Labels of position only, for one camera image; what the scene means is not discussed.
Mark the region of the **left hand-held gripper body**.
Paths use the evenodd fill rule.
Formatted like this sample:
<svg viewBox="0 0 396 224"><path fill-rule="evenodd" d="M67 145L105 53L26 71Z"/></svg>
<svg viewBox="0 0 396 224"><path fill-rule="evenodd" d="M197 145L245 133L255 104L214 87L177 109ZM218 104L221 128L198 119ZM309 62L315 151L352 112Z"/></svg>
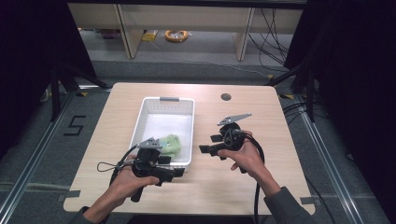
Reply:
<svg viewBox="0 0 396 224"><path fill-rule="evenodd" d="M137 146L138 152L132 165L132 171L137 177L155 176L159 178L158 186L163 182L169 182L169 171L172 169L163 168L164 165L157 161L162 155L162 145L154 138L147 139Z"/></svg>

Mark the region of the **white plastic basket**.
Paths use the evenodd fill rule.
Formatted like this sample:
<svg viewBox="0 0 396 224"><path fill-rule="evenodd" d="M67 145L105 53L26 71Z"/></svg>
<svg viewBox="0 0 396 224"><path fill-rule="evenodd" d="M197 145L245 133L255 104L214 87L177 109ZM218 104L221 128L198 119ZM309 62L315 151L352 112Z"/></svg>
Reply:
<svg viewBox="0 0 396 224"><path fill-rule="evenodd" d="M179 137L181 150L172 157L171 166L191 163L195 101L191 98L146 97L143 99L130 146L150 137L166 142L169 134Z"/></svg>

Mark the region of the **black curtain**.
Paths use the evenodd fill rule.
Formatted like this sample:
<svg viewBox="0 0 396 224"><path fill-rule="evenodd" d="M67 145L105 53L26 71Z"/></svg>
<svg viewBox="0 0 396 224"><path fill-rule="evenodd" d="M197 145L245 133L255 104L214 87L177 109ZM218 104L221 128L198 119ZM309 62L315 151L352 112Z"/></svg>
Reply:
<svg viewBox="0 0 396 224"><path fill-rule="evenodd" d="M306 0L286 66L325 22L312 72L333 124L390 224L396 224L396 0Z"/></svg>
<svg viewBox="0 0 396 224"><path fill-rule="evenodd" d="M0 160L50 84L51 70L95 77L66 0L0 0Z"/></svg>

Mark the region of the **metal floor rail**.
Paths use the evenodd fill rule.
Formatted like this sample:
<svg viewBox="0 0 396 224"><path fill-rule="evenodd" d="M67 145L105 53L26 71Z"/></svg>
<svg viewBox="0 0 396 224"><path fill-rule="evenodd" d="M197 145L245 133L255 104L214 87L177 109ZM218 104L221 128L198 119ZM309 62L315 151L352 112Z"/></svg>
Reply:
<svg viewBox="0 0 396 224"><path fill-rule="evenodd" d="M44 154L46 153L50 141L52 140L55 132L57 131L62 119L64 117L65 110L70 105L76 95L75 91L70 91L64 97L61 103L61 109L58 114L49 122L47 129L43 136L40 138L35 150L29 157L26 163L22 163L23 168L18 179L11 185L11 189L7 197L3 200L0 205L0 222L7 223L7 220L12 216L16 206L18 205L22 194L27 188L33 174L35 173L39 163L41 162Z"/></svg>
<svg viewBox="0 0 396 224"><path fill-rule="evenodd" d="M305 111L307 109L307 102L304 101L301 94L295 94L294 97L296 102L301 104L300 111L302 112L302 120L304 125L308 130L311 139L313 140L318 155L324 165L330 181L332 182L335 193L346 212L349 223L364 224L357 204L355 203L355 200L353 199L343 177L336 168L332 156L330 155L315 122L308 116L308 112Z"/></svg>

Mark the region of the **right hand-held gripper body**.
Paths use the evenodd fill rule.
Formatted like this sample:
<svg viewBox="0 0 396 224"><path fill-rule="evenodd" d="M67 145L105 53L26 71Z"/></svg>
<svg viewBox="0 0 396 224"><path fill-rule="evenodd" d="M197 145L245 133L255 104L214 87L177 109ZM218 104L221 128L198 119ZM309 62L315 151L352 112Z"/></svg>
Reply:
<svg viewBox="0 0 396 224"><path fill-rule="evenodd" d="M218 152L222 149L237 151L242 147L246 135L237 124L237 121L250 116L251 113L228 116L218 122L220 126L220 144L214 147L214 154L216 156L218 156Z"/></svg>

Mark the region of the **yellow packet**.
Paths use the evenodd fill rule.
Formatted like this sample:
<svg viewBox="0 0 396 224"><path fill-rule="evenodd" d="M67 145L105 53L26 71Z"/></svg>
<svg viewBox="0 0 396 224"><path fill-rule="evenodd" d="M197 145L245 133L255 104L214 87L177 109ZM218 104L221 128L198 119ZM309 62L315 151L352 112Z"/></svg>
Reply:
<svg viewBox="0 0 396 224"><path fill-rule="evenodd" d="M147 42L153 42L158 34L157 30L146 30L142 35L142 40Z"/></svg>

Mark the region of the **person's left hand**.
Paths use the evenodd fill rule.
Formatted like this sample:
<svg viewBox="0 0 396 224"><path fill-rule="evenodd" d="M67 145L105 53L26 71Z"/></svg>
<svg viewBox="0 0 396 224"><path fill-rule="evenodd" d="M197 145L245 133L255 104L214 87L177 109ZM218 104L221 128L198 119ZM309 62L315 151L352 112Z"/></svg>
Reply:
<svg viewBox="0 0 396 224"><path fill-rule="evenodd" d="M139 189L159 183L155 176L137 177L131 166L123 167L109 187L109 195L116 201L134 196Z"/></svg>

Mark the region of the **person's right hand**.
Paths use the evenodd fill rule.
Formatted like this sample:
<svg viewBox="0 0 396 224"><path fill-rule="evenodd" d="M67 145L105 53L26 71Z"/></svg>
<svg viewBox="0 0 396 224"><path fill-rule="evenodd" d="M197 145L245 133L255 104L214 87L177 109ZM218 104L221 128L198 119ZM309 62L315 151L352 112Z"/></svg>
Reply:
<svg viewBox="0 0 396 224"><path fill-rule="evenodd" d="M232 171L242 168L256 181L260 182L262 180L265 166L258 149L249 140L249 137L252 136L252 132L244 131L244 134L247 135L247 138L244 140L242 147L238 151L221 149L218 152L218 155L234 161L234 164L231 167Z"/></svg>

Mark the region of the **green mitten with blue pattern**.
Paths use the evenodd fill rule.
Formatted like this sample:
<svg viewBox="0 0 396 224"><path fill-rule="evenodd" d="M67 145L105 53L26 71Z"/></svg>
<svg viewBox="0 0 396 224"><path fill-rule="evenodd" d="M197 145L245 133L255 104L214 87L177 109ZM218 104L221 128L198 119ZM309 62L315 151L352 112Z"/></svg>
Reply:
<svg viewBox="0 0 396 224"><path fill-rule="evenodd" d="M162 142L162 154L165 156L175 157L180 150L179 142Z"/></svg>

